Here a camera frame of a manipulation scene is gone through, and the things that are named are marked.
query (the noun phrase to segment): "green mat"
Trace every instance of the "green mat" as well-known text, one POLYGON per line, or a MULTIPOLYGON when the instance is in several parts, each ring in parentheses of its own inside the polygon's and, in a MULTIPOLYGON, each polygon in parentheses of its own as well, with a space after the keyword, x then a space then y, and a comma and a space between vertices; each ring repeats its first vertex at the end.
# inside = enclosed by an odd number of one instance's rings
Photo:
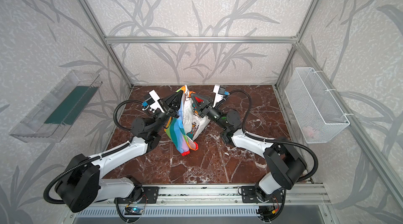
POLYGON ((48 119, 46 119, 45 123, 61 124, 63 122, 66 125, 73 125, 74 121, 97 90, 98 87, 76 86, 66 99, 64 99, 55 109, 55 111, 53 111, 48 119))

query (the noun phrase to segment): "cartoon print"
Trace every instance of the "cartoon print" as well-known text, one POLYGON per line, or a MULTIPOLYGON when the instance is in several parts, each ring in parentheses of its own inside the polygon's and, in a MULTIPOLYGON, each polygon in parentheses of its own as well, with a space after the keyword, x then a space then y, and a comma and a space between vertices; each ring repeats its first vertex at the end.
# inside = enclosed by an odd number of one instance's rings
POLYGON ((195 105, 194 103, 192 104, 192 107, 193 107, 193 114, 194 114, 195 116, 201 118, 201 116, 199 116, 199 113, 198 113, 197 110, 196 110, 196 105, 195 105))
POLYGON ((196 127, 196 123, 192 122, 192 130, 189 133, 186 133, 186 135, 193 140, 193 135, 194 133, 198 130, 199 125, 196 127))

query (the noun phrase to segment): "cable tie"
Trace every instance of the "cable tie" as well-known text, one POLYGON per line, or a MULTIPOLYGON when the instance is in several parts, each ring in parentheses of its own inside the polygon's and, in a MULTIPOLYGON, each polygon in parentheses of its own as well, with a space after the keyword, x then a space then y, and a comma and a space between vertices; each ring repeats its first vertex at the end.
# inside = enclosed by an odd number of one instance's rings
POLYGON ((99 160, 102 160, 102 154, 103 154, 103 152, 102 153, 99 153, 97 156, 99 156, 100 158, 99 158, 99 160))

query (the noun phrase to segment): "rainbow striped fabric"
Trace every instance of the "rainbow striped fabric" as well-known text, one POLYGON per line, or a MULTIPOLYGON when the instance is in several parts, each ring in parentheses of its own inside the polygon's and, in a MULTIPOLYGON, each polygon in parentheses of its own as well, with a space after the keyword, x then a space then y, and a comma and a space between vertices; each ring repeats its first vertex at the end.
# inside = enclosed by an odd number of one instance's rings
POLYGON ((171 117, 168 121, 168 128, 165 129, 165 133, 168 137, 173 141, 177 150, 182 154, 182 156, 186 156, 190 153, 190 150, 196 151, 199 146, 197 143, 190 139, 183 127, 183 108, 184 108, 184 101, 185 97, 189 96, 189 90, 187 89, 187 85, 182 86, 180 89, 183 90, 183 96, 181 101, 181 107, 179 109, 179 118, 171 117))

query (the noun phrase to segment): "metal grating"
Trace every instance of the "metal grating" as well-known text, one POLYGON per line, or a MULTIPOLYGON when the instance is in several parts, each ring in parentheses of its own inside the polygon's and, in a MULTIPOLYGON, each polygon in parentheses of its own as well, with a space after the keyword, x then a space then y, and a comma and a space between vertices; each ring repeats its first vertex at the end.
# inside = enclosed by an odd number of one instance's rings
POLYGON ((285 88, 307 143, 328 142, 350 125, 330 91, 312 67, 295 68, 285 88))
MULTIPOLYGON (((217 217, 217 216, 257 216, 258 206, 146 206, 142 217, 217 217)), ((115 207, 87 207, 76 217, 117 217, 115 207)))

